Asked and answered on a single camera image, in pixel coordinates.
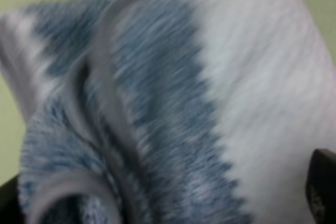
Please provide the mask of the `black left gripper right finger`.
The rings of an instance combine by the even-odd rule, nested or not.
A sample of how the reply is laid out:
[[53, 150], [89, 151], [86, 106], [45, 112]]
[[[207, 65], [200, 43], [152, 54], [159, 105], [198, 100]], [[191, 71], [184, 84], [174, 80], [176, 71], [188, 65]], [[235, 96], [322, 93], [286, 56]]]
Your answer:
[[335, 224], [335, 153], [316, 149], [306, 181], [306, 198], [316, 223]]

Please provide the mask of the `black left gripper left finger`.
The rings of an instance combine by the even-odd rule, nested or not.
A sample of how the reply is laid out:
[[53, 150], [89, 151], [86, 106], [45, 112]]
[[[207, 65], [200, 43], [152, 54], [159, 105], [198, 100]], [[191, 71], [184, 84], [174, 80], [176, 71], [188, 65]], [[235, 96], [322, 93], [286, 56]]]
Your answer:
[[1, 185], [0, 224], [24, 224], [25, 218], [18, 202], [18, 176]]

